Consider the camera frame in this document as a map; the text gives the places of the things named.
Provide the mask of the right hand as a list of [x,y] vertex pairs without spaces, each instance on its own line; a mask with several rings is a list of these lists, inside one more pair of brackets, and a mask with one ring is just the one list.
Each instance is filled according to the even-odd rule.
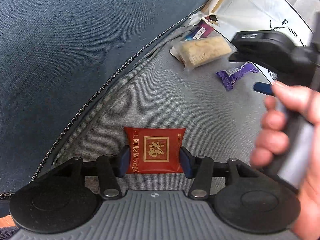
[[278,81],[273,83],[272,90],[274,96],[265,98],[267,112],[261,120],[261,131],[250,162],[254,167],[264,167],[289,147],[290,140],[283,133],[286,117],[276,110],[278,102],[300,113],[314,125],[311,158],[298,195],[301,212],[293,232],[300,239],[319,239],[319,92],[304,86],[287,86]]

